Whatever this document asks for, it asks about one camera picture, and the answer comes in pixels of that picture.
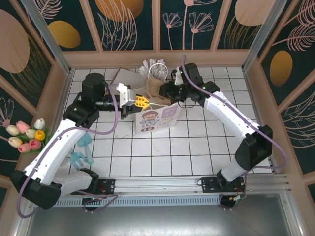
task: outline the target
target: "white tile floor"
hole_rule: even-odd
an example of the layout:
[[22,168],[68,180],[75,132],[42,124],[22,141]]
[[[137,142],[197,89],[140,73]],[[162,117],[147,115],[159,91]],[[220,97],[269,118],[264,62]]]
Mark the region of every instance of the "white tile floor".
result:
[[[256,119],[241,68],[198,69],[205,82],[215,82],[241,112],[250,119]],[[76,70],[66,106],[81,91],[81,83],[86,75],[100,73],[110,82],[117,71],[118,69]],[[188,99],[186,105],[191,106],[194,103]],[[100,112],[100,118],[91,129],[109,130],[113,126],[114,116],[114,112]],[[86,167],[100,177],[212,175],[234,159],[237,148],[233,133],[214,114],[198,105],[182,109],[176,126],[170,129],[135,135],[132,116],[129,116],[120,120],[112,134],[90,135],[93,142],[89,147],[94,163]],[[77,145],[75,151],[85,154],[84,149]],[[261,165],[269,166],[269,160],[264,160]],[[74,171],[68,163],[60,167],[58,173],[69,174]],[[271,171],[255,169],[254,173]]]

